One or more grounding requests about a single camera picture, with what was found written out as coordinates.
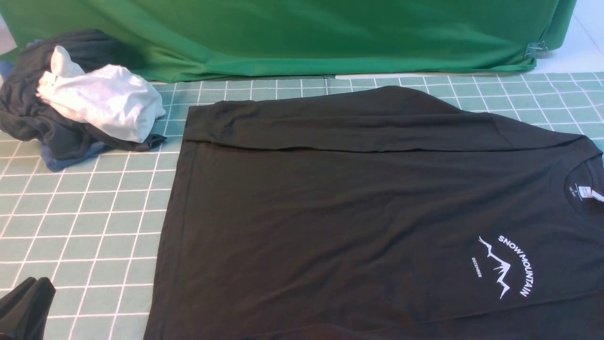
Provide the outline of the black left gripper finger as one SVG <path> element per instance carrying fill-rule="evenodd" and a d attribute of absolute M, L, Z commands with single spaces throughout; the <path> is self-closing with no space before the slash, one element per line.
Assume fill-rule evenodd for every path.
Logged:
<path fill-rule="evenodd" d="M 42 340 L 56 289 L 47 277 L 29 277 L 0 299 L 2 340 Z"/>

